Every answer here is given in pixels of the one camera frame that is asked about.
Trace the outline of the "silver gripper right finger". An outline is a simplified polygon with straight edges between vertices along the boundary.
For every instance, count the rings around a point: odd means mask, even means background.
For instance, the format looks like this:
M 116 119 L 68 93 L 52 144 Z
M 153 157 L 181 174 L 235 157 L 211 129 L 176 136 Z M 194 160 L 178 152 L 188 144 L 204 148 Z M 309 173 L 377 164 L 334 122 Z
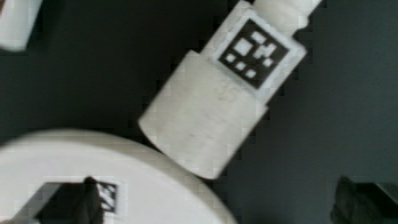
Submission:
M 398 224 L 398 183 L 338 180 L 332 224 Z

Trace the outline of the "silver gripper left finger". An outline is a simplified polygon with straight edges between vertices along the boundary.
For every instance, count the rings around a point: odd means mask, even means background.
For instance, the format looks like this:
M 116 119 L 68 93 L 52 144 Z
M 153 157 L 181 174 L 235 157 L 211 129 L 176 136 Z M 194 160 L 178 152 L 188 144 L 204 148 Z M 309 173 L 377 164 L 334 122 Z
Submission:
M 98 181 L 62 183 L 36 215 L 39 224 L 105 224 Z

